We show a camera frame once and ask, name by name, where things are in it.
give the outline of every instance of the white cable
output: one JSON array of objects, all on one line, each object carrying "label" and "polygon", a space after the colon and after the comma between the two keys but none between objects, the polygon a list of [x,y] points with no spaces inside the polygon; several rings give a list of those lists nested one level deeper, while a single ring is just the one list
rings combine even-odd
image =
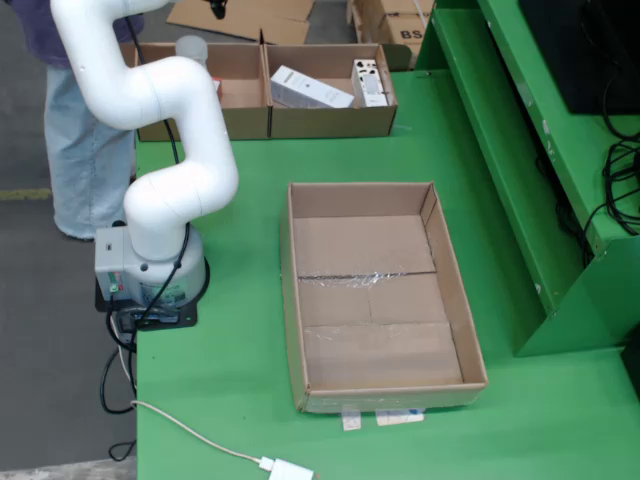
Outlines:
[{"label": "white cable", "polygon": [[245,458],[247,460],[251,460],[252,462],[257,463],[258,465],[260,465],[260,460],[256,457],[252,457],[251,455],[245,455],[244,453],[239,453],[239,452],[234,452],[233,450],[230,450],[226,447],[223,447],[222,445],[219,445],[215,442],[212,442],[211,440],[209,440],[206,437],[203,437],[202,435],[200,435],[198,432],[196,432],[195,430],[193,430],[192,428],[187,427],[184,423],[182,423],[181,421],[173,418],[171,415],[169,415],[166,412],[163,412],[162,410],[160,410],[157,407],[154,407],[153,405],[150,405],[146,402],[141,402],[139,400],[132,400],[131,401],[131,405],[136,406],[136,405],[141,405],[145,408],[148,408],[149,410],[153,410],[154,412],[156,412],[158,415],[162,415],[164,418],[166,418],[167,420],[169,420],[170,422],[173,422],[174,424],[176,424],[177,426],[179,426],[180,428],[182,428],[183,430],[189,432],[191,435],[193,435],[194,437],[196,437],[198,440],[203,441],[204,443],[206,443],[207,445],[213,447],[213,448],[217,448],[218,450],[221,450],[225,453],[228,453],[229,455],[233,455],[234,457],[240,457],[240,458]]},{"label": "white cable", "polygon": [[[113,334],[116,336],[118,340],[120,340],[120,335],[118,335],[116,324],[113,321],[113,315],[111,315],[110,319],[111,319],[111,328],[113,329]],[[131,377],[129,376],[129,369],[127,368],[127,365],[124,363],[124,355],[122,354],[122,347],[120,345],[118,345],[118,354],[120,356],[120,365],[122,365],[122,371],[127,376],[127,380],[131,381]]]}]

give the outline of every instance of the robotic arm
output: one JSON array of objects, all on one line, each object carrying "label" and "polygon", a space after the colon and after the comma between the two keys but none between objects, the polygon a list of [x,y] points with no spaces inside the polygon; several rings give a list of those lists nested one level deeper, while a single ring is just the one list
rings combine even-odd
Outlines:
[{"label": "robotic arm", "polygon": [[[238,186],[222,110],[206,69],[183,57],[128,68],[120,53],[113,22],[167,3],[51,0],[71,67],[96,118],[122,130],[173,118],[180,131],[184,162],[134,182],[124,199],[127,226],[100,229],[96,237],[96,276],[105,300],[141,306],[149,305],[169,276],[185,225],[226,206]],[[182,268],[159,303],[179,307],[204,286],[202,242],[192,229]]]}]

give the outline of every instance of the black monitor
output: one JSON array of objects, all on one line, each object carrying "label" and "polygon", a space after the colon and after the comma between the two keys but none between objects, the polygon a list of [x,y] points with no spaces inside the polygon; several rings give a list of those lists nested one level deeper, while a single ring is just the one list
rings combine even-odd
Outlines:
[{"label": "black monitor", "polygon": [[638,0],[520,0],[522,12],[572,113],[640,113]]}]

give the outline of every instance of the small white box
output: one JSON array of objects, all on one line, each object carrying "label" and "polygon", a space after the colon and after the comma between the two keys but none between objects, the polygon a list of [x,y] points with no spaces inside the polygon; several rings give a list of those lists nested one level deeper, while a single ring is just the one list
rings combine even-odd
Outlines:
[{"label": "small white box", "polygon": [[353,95],[281,66],[271,77],[273,100],[291,108],[349,108]]},{"label": "small white box", "polygon": [[359,107],[389,105],[375,60],[354,60],[351,82]]}]

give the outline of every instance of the jeans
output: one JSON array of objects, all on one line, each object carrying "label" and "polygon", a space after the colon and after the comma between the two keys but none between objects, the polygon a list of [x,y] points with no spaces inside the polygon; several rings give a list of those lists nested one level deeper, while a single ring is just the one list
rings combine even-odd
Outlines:
[{"label": "jeans", "polygon": [[124,220],[134,132],[100,123],[84,103],[71,69],[47,68],[44,132],[57,227],[88,240],[97,228]]}]

